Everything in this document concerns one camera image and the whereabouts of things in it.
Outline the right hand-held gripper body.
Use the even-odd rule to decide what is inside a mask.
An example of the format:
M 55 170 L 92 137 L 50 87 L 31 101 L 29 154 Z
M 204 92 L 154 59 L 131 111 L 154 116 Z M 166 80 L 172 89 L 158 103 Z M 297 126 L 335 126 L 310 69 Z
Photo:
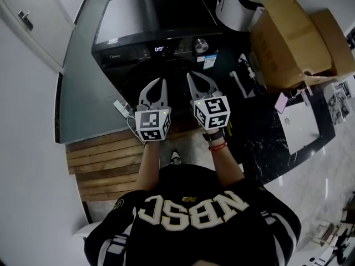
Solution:
M 221 91 L 215 91 L 211 94 L 195 93 L 191 95 L 193 115 L 205 130 L 227 126 L 231 110 L 227 97 Z

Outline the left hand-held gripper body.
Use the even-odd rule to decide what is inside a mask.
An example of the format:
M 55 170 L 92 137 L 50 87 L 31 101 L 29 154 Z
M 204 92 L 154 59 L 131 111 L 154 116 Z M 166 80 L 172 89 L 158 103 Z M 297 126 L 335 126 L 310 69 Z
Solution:
M 138 105 L 135 112 L 135 124 L 138 137 L 142 142 L 165 140 L 171 119 L 171 107 L 160 108 Z

